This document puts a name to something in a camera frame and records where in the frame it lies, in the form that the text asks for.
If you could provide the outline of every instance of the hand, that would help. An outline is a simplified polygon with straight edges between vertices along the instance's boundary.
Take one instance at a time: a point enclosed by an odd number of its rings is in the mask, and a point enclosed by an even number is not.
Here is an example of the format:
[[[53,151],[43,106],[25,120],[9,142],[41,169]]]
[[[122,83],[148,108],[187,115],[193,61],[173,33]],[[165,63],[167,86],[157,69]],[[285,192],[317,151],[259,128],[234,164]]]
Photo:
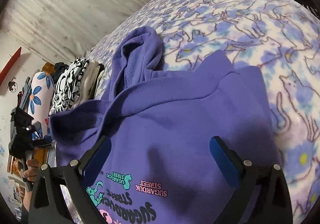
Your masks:
[[[21,171],[22,169],[22,165],[20,163],[20,161],[16,161],[15,166],[17,168],[17,170]],[[28,170],[24,171],[24,176],[29,180],[29,181],[36,181],[38,172],[39,172],[39,162],[37,159],[30,159],[27,160],[27,166],[31,167]]]

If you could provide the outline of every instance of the red object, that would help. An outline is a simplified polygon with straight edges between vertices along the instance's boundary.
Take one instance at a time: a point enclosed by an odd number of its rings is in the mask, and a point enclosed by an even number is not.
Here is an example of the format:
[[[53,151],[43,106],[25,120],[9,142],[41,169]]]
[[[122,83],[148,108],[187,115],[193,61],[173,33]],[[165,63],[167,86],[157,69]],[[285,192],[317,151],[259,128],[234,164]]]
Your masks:
[[[18,60],[20,55],[21,55],[21,47],[14,53],[14,55],[7,62],[3,70],[0,72],[0,85],[2,84],[4,78],[7,76],[8,72],[10,71],[14,63]]]

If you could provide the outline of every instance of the blue petal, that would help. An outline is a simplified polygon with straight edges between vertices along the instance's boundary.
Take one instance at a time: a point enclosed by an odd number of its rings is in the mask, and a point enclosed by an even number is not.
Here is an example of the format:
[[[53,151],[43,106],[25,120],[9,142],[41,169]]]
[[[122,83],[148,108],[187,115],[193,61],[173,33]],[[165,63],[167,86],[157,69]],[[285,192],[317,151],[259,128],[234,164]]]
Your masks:
[[[44,77],[45,77],[45,72],[42,72],[42,73],[40,73],[40,74],[38,75],[37,79],[38,79],[38,80],[41,80],[41,79],[43,79]]]
[[[36,103],[37,105],[41,105],[41,100],[36,96],[33,97],[33,102]]]
[[[51,86],[50,78],[49,78],[49,77],[45,78],[45,81],[46,81],[46,83],[47,83],[47,88],[48,88],[48,90],[49,90],[49,89],[50,89],[50,86]]]
[[[35,87],[35,89],[33,90],[33,93],[32,93],[32,94],[33,94],[33,95],[37,95],[41,89],[42,89],[41,86]]]
[[[34,105],[33,101],[30,101],[30,109],[31,109],[31,113],[34,114],[35,113],[35,105]]]

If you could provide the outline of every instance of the bedspread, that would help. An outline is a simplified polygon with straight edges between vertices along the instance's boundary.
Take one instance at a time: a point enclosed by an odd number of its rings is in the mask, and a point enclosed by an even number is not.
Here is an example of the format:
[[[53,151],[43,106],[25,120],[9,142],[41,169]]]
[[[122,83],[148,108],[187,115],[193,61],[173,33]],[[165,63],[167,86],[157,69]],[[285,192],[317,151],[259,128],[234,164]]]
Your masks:
[[[293,0],[152,0],[90,55],[106,66],[96,98],[108,84],[117,46],[143,25],[163,39],[164,70],[194,70],[216,50],[235,68],[261,68],[294,223],[300,223],[320,193],[320,21]]]

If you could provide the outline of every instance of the person's arm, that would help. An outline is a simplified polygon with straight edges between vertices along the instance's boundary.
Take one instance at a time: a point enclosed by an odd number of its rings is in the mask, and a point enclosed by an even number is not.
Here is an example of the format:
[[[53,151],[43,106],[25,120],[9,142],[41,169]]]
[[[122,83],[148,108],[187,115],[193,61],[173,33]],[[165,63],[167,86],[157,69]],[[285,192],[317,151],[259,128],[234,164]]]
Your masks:
[[[16,168],[18,169],[19,173],[21,173],[21,163],[17,161],[15,163]],[[29,181],[36,181],[38,172],[39,172],[39,162],[36,159],[32,160],[27,160],[27,166],[30,168],[26,171],[24,171],[24,176],[29,180]],[[29,212],[29,207],[30,207],[30,201],[31,201],[31,196],[32,192],[25,192],[24,198],[23,198],[23,205],[25,209]]]

